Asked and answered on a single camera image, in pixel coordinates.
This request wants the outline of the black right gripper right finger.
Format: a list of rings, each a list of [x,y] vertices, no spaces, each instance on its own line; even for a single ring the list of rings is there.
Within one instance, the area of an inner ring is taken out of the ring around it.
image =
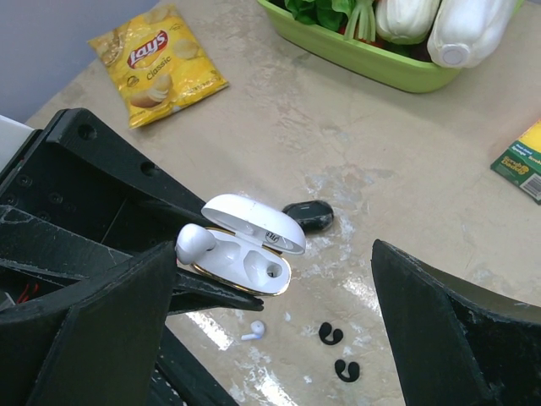
[[[407,405],[538,405],[540,309],[379,239],[371,269]]]

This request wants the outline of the orange carrot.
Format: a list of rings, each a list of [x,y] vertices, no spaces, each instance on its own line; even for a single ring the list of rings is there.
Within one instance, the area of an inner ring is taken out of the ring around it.
[[[350,4],[351,13],[348,16],[344,38],[366,43],[374,42],[376,39],[374,1],[356,0]]]

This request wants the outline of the white wireless earbud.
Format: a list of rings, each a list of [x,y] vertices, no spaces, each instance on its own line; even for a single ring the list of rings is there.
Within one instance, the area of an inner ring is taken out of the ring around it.
[[[242,341],[251,341],[261,339],[265,335],[265,323],[263,321],[253,321],[250,324],[250,332],[241,336]]]
[[[197,224],[185,225],[178,234],[175,251],[183,265],[196,262],[206,251],[213,250],[216,238],[206,228]]]

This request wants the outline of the orange juice box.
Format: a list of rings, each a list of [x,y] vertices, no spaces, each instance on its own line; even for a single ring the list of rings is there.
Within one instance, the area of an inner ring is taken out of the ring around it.
[[[540,205],[540,120],[529,127],[490,165]]]

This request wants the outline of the black earbud right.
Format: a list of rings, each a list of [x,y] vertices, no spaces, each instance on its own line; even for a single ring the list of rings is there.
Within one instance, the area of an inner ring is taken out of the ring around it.
[[[337,377],[346,383],[357,381],[361,375],[360,365],[358,362],[346,362],[343,359],[338,359],[335,364],[335,373]]]

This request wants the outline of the green plastic tray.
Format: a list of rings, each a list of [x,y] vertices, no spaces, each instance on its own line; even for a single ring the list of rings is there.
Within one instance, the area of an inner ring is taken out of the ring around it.
[[[284,39],[354,73],[402,91],[436,91],[464,70],[443,68],[432,62],[427,44],[433,25],[419,44],[394,44],[377,33],[374,42],[366,43],[344,38],[347,22],[338,31],[331,31],[296,21],[286,10],[284,1],[263,1],[261,6]]]

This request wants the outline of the yellow leaf cabbage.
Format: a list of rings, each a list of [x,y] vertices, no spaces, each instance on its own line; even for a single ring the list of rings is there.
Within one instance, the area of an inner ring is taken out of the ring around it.
[[[428,35],[440,0],[382,0],[375,8],[379,37],[398,45],[415,45]]]

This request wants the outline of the black earbud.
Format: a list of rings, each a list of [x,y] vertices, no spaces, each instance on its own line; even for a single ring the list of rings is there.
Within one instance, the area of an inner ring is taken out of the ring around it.
[[[337,377],[346,383],[357,381],[361,375],[360,365],[358,362],[346,362],[343,359],[338,359],[335,364],[335,373]]]
[[[329,322],[325,321],[318,330],[320,341],[328,346],[337,345],[344,337],[343,331],[334,328]]]

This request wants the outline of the black earbud charging case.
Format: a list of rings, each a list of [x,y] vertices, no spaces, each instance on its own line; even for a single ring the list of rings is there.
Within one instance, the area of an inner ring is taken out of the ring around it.
[[[292,218],[304,233],[318,233],[328,229],[335,217],[331,205],[323,200],[309,200],[285,206],[282,212]]]

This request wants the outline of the white earbud charging case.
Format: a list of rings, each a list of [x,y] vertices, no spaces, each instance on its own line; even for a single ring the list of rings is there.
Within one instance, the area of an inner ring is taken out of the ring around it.
[[[213,250],[189,264],[197,272],[254,295],[277,296],[291,282],[292,269],[284,254],[302,255],[306,238],[288,215],[256,200],[218,195],[202,207],[213,223]]]

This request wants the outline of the yellow chips bag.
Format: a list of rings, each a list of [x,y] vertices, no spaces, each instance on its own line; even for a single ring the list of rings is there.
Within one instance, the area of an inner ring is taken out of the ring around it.
[[[228,87],[173,4],[140,14],[89,40],[139,128]]]

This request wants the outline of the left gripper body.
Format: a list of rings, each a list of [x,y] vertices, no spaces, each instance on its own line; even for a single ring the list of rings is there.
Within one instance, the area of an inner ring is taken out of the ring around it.
[[[69,225],[63,225],[58,221],[64,213],[63,197],[53,189],[56,183],[55,171],[48,167],[51,161],[52,156],[46,149],[46,131],[38,131],[3,170],[1,206],[13,206],[60,228],[112,248],[104,243],[108,236],[86,237],[77,233]],[[62,289],[47,287],[44,282],[19,274],[11,266],[2,265],[1,285],[14,294],[17,300],[16,305]]]

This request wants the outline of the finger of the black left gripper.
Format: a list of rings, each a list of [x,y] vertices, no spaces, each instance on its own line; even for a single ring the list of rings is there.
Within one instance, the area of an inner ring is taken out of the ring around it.
[[[133,256],[60,228],[13,206],[1,206],[1,265],[63,288],[126,265]],[[171,315],[214,308],[262,311],[264,302],[175,266]]]
[[[202,199],[88,109],[56,112],[46,127],[46,149],[53,189],[63,197],[58,221],[79,234],[108,236],[129,207],[135,212],[122,235],[144,226],[175,234],[187,222],[210,225]]]

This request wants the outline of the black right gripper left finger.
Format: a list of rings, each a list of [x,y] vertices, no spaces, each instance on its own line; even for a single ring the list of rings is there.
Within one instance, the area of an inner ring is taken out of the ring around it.
[[[3,405],[144,405],[176,275],[172,243],[1,314]]]

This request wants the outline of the green white bok choy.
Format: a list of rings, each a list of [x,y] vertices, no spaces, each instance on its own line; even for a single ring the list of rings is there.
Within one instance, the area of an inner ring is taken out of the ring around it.
[[[349,19],[356,2],[350,0],[285,0],[292,17],[305,25],[338,31]]]

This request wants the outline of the black earbud left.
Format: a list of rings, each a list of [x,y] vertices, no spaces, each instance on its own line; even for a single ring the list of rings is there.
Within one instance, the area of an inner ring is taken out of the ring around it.
[[[328,346],[337,345],[344,337],[343,331],[334,328],[329,322],[325,321],[318,330],[320,341]]]

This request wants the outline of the napa cabbage right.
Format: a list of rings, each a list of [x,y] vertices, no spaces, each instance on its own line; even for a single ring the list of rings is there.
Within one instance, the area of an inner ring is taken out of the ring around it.
[[[518,4],[514,0],[443,1],[427,44],[432,62],[449,69],[478,66],[500,44]]]

